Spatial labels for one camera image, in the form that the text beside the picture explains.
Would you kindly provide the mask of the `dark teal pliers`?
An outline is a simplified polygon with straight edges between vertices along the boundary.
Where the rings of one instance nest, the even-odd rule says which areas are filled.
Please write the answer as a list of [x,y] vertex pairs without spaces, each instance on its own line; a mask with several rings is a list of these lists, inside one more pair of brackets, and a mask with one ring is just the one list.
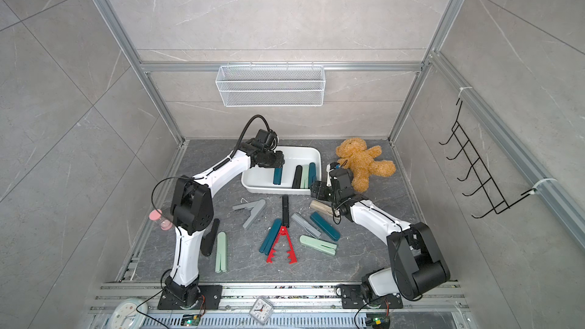
[[309,172],[308,172],[308,177],[307,177],[308,188],[312,187],[315,180],[316,180],[316,164],[314,162],[311,162],[309,164]]

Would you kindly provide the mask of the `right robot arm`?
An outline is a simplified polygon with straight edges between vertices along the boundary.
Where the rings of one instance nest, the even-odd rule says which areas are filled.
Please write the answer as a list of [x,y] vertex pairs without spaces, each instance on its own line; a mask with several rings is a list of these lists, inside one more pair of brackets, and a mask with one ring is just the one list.
[[314,181],[313,198],[331,204],[333,216],[344,216],[385,242],[390,267],[365,275],[360,285],[366,302],[398,294],[417,301],[451,279],[450,270],[431,231],[423,222],[410,223],[392,216],[352,186],[348,169],[335,168],[327,182]]

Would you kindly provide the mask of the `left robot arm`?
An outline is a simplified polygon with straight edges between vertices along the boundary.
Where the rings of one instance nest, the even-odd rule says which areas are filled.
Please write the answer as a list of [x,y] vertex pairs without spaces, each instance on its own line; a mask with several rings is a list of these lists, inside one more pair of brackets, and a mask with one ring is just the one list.
[[176,244],[172,270],[165,279],[162,295],[181,309],[200,301],[198,287],[200,247],[204,231],[213,220],[213,197],[233,178],[252,167],[279,168],[283,152],[277,151],[277,134],[260,129],[256,137],[239,141],[224,160],[193,177],[177,178],[171,203]]

